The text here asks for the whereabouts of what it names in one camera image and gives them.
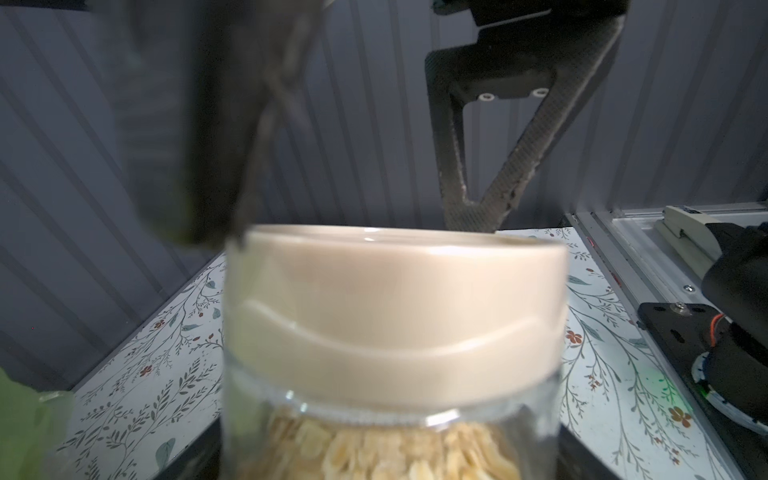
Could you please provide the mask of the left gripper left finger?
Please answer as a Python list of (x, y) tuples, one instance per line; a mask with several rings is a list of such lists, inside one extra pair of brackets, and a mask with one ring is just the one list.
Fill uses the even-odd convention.
[(221, 420), (212, 422), (153, 480), (217, 480), (222, 452)]

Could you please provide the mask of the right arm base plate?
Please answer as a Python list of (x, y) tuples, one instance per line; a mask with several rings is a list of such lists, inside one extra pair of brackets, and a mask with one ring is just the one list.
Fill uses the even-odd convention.
[(707, 304), (642, 303), (638, 317), (746, 479), (767, 477), (767, 350)]

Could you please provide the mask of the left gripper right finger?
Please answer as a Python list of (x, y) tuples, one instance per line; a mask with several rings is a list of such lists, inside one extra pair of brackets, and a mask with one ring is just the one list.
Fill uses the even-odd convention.
[(619, 480), (570, 430), (560, 428), (556, 480)]

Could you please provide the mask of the green plastic bin liner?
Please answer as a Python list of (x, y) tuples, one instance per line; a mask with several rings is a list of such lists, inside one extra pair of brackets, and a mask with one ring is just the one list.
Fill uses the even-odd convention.
[(1, 373), (1, 477), (52, 479), (72, 413), (70, 391), (37, 391)]

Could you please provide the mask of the floral table mat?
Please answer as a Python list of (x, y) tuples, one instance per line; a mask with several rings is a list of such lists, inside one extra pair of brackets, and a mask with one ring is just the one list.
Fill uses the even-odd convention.
[[(734, 478), (592, 243), (572, 227), (527, 236), (569, 251), (562, 423), (624, 479)], [(55, 478), (153, 478), (217, 419), (225, 270), (215, 257), (76, 389)]]

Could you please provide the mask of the oatmeal jar with beige lid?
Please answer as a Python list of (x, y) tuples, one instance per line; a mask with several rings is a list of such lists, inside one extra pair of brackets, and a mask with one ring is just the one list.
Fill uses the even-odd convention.
[(569, 252), (262, 225), (226, 245), (224, 479), (551, 479)]

